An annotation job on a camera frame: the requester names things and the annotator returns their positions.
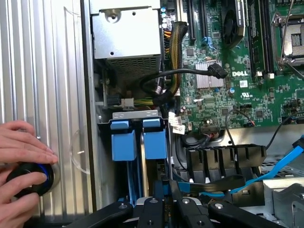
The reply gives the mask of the person's right hand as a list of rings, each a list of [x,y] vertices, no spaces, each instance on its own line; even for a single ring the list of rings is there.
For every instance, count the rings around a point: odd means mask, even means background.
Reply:
[[[15,201],[11,199],[24,188],[41,184],[47,177],[41,172],[28,173],[9,182],[6,178],[17,167],[10,164],[0,167],[0,226],[2,228],[21,228],[34,214],[39,203],[39,195],[31,193]]]

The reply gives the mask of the person's left hand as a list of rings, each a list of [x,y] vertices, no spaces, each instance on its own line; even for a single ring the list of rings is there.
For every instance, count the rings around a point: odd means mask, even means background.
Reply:
[[[36,137],[31,124],[17,120],[0,125],[0,161],[54,164],[58,157]]]

